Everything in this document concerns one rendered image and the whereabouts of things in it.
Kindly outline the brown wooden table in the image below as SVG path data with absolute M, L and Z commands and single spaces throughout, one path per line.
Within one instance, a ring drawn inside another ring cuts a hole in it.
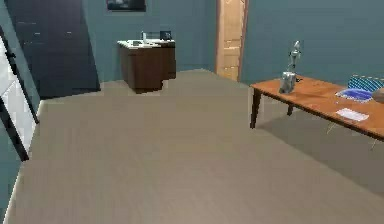
M 384 142 L 384 104 L 373 100 L 359 103 L 353 100 L 337 97 L 336 93 L 344 86 L 330 82 L 300 76 L 301 81 L 289 94 L 280 94 L 280 80 L 271 79 L 251 84 L 253 88 L 250 127 L 256 126 L 261 96 L 267 96 L 288 105 L 288 114 L 294 108 L 311 113 L 332 123 L 349 128 L 371 138 Z M 353 121 L 337 114 L 341 109 L 351 109 L 368 115 L 363 121 Z

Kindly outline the silver desk lamp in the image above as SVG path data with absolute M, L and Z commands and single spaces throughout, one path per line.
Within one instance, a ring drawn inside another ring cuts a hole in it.
M 289 94 L 294 90 L 295 83 L 297 80 L 295 68 L 300 56 L 301 56 L 300 41 L 297 40 L 293 45 L 293 49 L 289 52 L 290 62 L 287 66 L 287 70 L 282 73 L 282 76 L 280 79 L 279 92 L 281 94 Z

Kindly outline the light wooden room door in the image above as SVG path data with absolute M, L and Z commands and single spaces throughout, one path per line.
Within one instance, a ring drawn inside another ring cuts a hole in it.
M 217 0 L 215 73 L 240 80 L 249 0 Z

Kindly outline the dark framed wall picture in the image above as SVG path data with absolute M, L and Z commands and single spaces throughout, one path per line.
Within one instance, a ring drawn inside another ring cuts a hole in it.
M 112 11 L 145 12 L 145 0 L 106 0 L 107 9 Z

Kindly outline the white room door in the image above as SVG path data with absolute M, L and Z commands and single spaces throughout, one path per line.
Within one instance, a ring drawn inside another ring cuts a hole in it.
M 26 161 L 39 120 L 19 75 L 15 58 L 7 58 L 6 52 L 13 53 L 0 26 L 0 120 L 20 160 Z

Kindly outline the dark blue wardrobe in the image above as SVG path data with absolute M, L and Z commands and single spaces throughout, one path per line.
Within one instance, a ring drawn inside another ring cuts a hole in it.
M 4 0 L 42 99 L 100 90 L 82 0 Z

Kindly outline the white paper sheet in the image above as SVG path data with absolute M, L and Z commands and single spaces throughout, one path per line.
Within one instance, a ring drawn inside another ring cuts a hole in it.
M 367 114 L 362 114 L 362 113 L 353 111 L 353 110 L 348 109 L 348 108 L 343 108 L 343 109 L 338 110 L 337 114 L 344 117 L 344 118 L 354 120 L 354 121 L 364 121 L 364 120 L 367 120 L 369 118 L 369 116 Z

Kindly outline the tan round object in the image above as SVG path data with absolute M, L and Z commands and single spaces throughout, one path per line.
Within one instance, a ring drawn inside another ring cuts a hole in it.
M 373 92 L 372 98 L 379 103 L 384 103 L 384 87 Z

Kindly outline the dark brown cabinet white top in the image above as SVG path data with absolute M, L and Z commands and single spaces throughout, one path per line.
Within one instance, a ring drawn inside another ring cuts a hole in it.
M 135 93 L 161 90 L 164 80 L 176 78 L 175 41 L 149 39 L 133 46 L 133 41 L 117 42 L 123 80 Z

